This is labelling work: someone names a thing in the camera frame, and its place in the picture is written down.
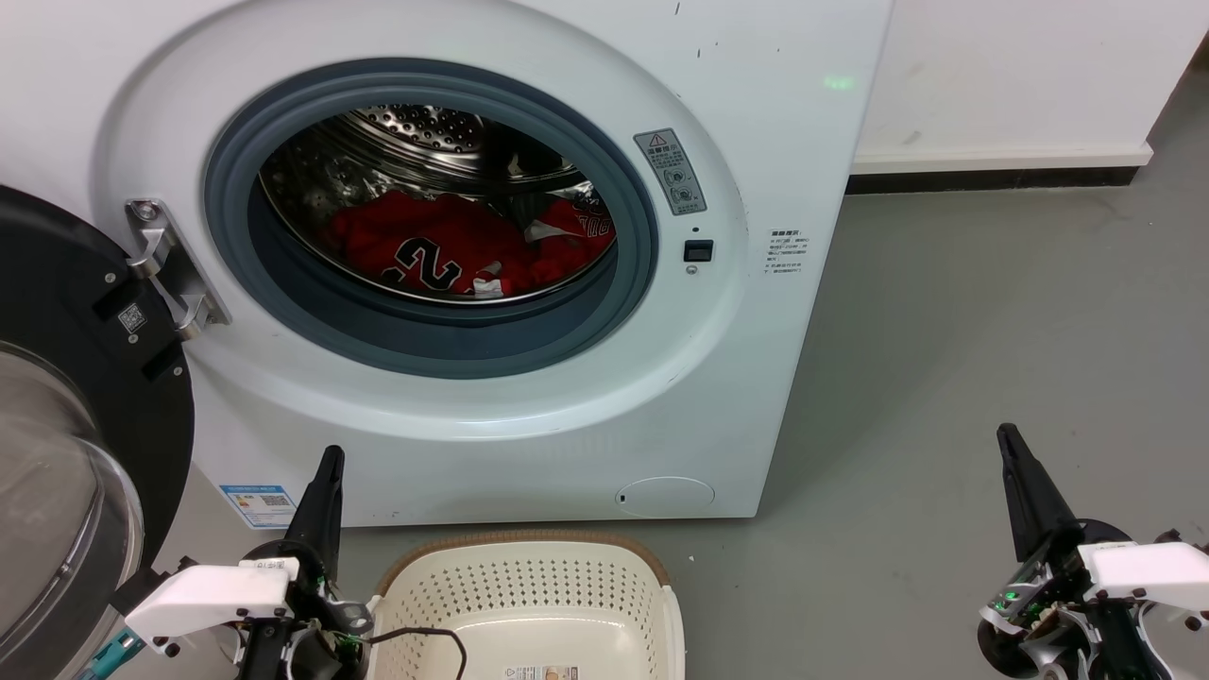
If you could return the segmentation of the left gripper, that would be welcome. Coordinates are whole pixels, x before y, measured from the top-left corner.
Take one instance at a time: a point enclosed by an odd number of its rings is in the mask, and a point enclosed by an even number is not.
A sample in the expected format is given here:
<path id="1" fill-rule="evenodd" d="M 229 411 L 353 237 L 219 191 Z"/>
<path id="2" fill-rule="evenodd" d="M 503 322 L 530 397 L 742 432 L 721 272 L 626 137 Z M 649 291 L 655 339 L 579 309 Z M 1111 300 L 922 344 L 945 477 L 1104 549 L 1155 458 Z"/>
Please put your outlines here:
<path id="1" fill-rule="evenodd" d="M 177 572 L 126 581 L 118 594 L 143 598 L 112 634 L 112 669 L 143 650 L 174 657 L 181 638 L 222 628 L 236 634 L 236 680 L 368 680 L 372 613 L 335 588 L 345 460 L 345 449 L 328 445 L 285 537 L 235 567 L 185 558 Z"/>

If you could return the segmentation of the steel washing machine drum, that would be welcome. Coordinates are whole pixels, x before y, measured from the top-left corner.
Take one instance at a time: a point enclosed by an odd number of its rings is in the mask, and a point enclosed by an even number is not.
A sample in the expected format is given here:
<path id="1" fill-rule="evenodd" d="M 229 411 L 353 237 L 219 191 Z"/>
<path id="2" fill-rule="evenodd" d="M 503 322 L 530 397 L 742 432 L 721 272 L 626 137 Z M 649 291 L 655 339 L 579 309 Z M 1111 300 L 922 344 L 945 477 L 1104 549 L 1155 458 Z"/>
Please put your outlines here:
<path id="1" fill-rule="evenodd" d="M 517 227 L 527 227 L 554 198 L 609 212 L 592 181 L 569 159 L 522 129 L 479 113 L 412 104 L 337 113 L 277 146 L 261 167 L 259 181 L 268 206 L 310 254 L 364 287 L 423 304 L 467 307 L 551 296 L 597 272 L 617 250 L 614 242 L 586 271 L 536 293 L 507 298 L 421 296 L 371 282 L 337 258 L 323 238 L 332 217 L 389 191 L 411 198 L 472 198 Z"/>

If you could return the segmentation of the white baseboard with black strip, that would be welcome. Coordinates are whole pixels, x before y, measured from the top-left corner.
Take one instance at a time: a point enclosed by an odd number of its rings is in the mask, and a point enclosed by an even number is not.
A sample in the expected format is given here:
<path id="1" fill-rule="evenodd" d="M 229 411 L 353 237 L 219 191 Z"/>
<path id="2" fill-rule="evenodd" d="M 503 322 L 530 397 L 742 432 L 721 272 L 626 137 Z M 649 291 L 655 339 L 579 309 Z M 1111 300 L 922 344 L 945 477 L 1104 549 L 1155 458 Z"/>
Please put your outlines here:
<path id="1" fill-rule="evenodd" d="M 1151 162 L 1149 142 L 1078 149 L 860 154 L 848 196 L 1126 188 Z"/>

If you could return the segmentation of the grey warning sticker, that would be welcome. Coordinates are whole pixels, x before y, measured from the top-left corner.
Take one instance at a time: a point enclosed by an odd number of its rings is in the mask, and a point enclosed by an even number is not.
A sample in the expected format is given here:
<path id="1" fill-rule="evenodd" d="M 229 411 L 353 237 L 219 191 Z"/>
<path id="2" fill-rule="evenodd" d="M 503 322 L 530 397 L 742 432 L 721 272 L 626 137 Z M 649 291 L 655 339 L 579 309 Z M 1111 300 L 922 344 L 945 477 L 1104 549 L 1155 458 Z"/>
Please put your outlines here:
<path id="1" fill-rule="evenodd" d="M 704 197 L 698 173 L 672 128 L 648 129 L 632 139 L 656 174 L 656 184 L 673 217 L 707 211 L 707 198 Z"/>

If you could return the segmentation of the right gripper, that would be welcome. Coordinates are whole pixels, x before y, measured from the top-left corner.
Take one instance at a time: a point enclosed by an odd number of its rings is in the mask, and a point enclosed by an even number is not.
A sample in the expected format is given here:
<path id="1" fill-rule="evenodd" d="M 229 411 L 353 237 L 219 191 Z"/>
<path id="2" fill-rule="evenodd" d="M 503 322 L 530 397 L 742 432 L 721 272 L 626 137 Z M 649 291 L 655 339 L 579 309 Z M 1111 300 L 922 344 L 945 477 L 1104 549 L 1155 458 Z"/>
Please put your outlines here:
<path id="1" fill-rule="evenodd" d="M 1209 632 L 1209 547 L 1077 520 L 1018 426 L 1001 423 L 996 440 L 1019 567 L 980 607 L 980 655 L 1014 680 L 1175 680 L 1146 616 L 1173 607 Z"/>

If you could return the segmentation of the metal door hinge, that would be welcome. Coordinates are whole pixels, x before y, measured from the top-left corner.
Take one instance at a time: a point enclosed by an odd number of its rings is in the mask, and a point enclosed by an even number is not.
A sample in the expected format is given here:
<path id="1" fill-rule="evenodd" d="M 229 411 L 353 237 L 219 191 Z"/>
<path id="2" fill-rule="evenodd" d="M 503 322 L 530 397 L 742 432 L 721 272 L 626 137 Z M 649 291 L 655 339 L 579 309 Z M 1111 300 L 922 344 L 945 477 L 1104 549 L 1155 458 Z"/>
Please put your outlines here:
<path id="1" fill-rule="evenodd" d="M 189 341 L 212 327 L 230 325 L 229 306 L 195 263 L 193 249 L 167 206 L 158 198 L 131 198 L 125 204 L 125 217 L 140 246 L 127 266 L 164 298 L 177 336 Z"/>

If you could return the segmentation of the washing machine glass door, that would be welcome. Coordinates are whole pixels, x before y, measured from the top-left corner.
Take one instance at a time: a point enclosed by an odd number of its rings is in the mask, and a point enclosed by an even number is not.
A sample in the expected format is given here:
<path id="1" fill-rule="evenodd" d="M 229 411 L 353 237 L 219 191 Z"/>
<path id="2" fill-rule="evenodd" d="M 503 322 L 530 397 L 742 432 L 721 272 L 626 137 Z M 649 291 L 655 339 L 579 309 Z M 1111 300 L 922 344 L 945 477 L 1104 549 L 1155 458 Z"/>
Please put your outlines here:
<path id="1" fill-rule="evenodd" d="M 112 594 L 177 519 L 193 430 L 164 298 L 99 229 L 0 186 L 0 680 L 73 680 L 108 640 Z"/>

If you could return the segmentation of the red basketball jersey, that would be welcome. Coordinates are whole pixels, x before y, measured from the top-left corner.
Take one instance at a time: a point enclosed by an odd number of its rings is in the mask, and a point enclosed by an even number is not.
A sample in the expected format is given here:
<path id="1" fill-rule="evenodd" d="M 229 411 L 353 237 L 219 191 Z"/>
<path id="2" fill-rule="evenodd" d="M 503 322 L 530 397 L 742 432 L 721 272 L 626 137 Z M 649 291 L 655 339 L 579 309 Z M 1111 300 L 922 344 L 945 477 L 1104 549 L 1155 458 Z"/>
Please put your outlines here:
<path id="1" fill-rule="evenodd" d="M 517 227 L 481 202 L 389 191 L 339 211 L 323 236 L 371 282 L 421 296 L 514 298 L 586 271 L 617 242 L 604 207 L 554 198 Z"/>

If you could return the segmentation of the grey rubber door gasket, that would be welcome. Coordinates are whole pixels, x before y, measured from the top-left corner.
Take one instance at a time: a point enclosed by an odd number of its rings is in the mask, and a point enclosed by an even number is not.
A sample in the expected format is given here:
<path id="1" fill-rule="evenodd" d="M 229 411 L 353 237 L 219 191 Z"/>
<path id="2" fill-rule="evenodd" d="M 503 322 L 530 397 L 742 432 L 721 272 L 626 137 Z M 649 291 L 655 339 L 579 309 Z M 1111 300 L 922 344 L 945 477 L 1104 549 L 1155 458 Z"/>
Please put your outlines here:
<path id="1" fill-rule="evenodd" d="M 536 300 L 407 301 L 308 253 L 253 185 L 268 154 L 357 105 L 451 104 L 569 151 L 619 207 L 621 240 L 582 280 Z M 621 148 L 574 108 L 484 69 L 371 58 L 288 77 L 247 103 L 216 138 L 203 181 L 209 232 L 225 267 L 290 332 L 360 365 L 438 379 L 515 376 L 569 361 L 617 332 L 650 288 L 656 212 Z"/>

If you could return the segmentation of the white front-load washing machine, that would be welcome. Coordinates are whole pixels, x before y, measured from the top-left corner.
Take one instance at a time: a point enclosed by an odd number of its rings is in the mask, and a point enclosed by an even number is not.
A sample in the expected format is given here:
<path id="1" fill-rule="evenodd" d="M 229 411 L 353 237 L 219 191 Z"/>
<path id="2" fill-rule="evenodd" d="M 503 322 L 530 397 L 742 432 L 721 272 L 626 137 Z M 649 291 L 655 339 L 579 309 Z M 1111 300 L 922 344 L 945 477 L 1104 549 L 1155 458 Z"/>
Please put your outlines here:
<path id="1" fill-rule="evenodd" d="M 229 306 L 183 341 L 193 461 L 299 505 L 345 449 L 345 525 L 634 519 L 621 486 L 704 482 L 698 518 L 760 505 L 893 0 L 0 0 L 0 186 L 140 246 L 158 198 Z M 360 365 L 247 295 L 203 181 L 229 121 L 288 77 L 441 60 L 555 96 L 640 172 L 656 273 L 600 344 L 515 376 Z M 634 142 L 672 128 L 707 211 L 673 217 Z M 684 241 L 715 241 L 683 263 Z"/>

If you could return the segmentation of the blue white energy label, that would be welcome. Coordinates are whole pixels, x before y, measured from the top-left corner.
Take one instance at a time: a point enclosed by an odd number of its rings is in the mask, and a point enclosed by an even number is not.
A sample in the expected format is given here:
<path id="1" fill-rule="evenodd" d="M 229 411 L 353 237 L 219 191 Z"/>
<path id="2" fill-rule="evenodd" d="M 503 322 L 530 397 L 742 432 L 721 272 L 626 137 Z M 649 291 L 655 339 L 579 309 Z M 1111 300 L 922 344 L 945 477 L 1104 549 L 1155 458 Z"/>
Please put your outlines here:
<path id="1" fill-rule="evenodd" d="M 280 485 L 220 485 L 224 499 L 253 530 L 285 530 L 297 505 Z"/>

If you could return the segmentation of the round white filter cover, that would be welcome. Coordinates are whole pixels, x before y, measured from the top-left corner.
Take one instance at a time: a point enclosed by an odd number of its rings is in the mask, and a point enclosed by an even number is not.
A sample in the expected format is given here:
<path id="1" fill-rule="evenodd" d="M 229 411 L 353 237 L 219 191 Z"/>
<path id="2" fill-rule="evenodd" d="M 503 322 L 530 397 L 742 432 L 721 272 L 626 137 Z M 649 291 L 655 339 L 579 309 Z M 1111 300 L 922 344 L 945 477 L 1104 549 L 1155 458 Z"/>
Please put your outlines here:
<path id="1" fill-rule="evenodd" d="M 640 519 L 690 519 L 702 517 L 715 501 L 715 490 L 704 482 L 661 476 L 632 482 L 617 494 L 623 513 Z"/>

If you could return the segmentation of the cream plastic laundry basket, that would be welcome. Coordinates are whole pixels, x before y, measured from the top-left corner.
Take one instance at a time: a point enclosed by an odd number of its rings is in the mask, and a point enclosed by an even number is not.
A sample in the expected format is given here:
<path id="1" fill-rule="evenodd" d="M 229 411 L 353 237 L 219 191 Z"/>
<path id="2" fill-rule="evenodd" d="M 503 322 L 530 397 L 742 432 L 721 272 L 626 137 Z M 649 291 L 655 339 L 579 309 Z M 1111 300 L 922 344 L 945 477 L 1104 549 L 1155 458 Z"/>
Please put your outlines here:
<path id="1" fill-rule="evenodd" d="M 374 595 L 368 680 L 502 680 L 577 665 L 580 680 L 686 680 L 669 570 L 625 536 L 582 530 L 441 538 L 401 557 Z"/>

